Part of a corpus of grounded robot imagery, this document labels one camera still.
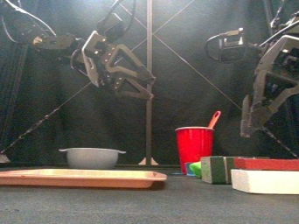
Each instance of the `red cup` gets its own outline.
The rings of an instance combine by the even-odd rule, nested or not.
[[[185,163],[201,161],[212,153],[213,129],[207,127],[183,127],[175,130],[181,173],[185,174]]]

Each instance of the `dark table surface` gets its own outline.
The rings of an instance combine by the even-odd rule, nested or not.
[[[0,223],[299,223],[299,195],[249,194],[175,169],[151,171],[167,174],[163,187],[0,186]]]

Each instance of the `gray bowl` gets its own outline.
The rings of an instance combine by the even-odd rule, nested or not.
[[[117,154],[124,151],[99,148],[68,148],[67,152],[69,168],[83,170],[111,170],[117,164]]]

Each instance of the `black backdrop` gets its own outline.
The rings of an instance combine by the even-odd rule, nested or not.
[[[32,12],[56,31],[87,39],[97,21],[107,15],[112,0],[23,1]],[[117,7],[116,14],[128,22],[132,1]],[[116,41],[125,44],[145,64],[147,1],[137,1],[136,20],[125,36]],[[284,16],[297,11],[288,6]],[[268,38],[263,1],[239,0],[153,0],[153,120],[152,156],[161,165],[177,165],[175,129],[205,126],[216,110],[221,117],[215,129],[213,155],[269,156],[288,158],[288,153],[263,133],[249,139],[239,136],[240,107],[251,92],[256,53],[237,64],[219,64],[203,52],[207,39],[244,27],[247,40],[261,43]],[[8,76],[8,63],[19,61],[15,45],[1,31],[1,92],[15,80]],[[89,79],[68,65],[43,57],[28,49],[20,88],[15,102],[3,107],[3,147],[52,112],[89,83]],[[273,118],[273,130],[285,133],[285,114]],[[288,143],[288,136],[280,136]],[[104,89],[89,86],[45,121],[43,126],[7,151],[15,162],[60,164],[65,157],[57,149],[99,147],[127,151],[119,163],[137,164],[145,157],[145,101],[116,98]]]

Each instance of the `tray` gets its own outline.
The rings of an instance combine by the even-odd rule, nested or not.
[[[0,186],[148,188],[167,176],[155,171],[36,169],[0,171]]]
[[[233,163],[243,170],[299,171],[299,159],[235,158]]]

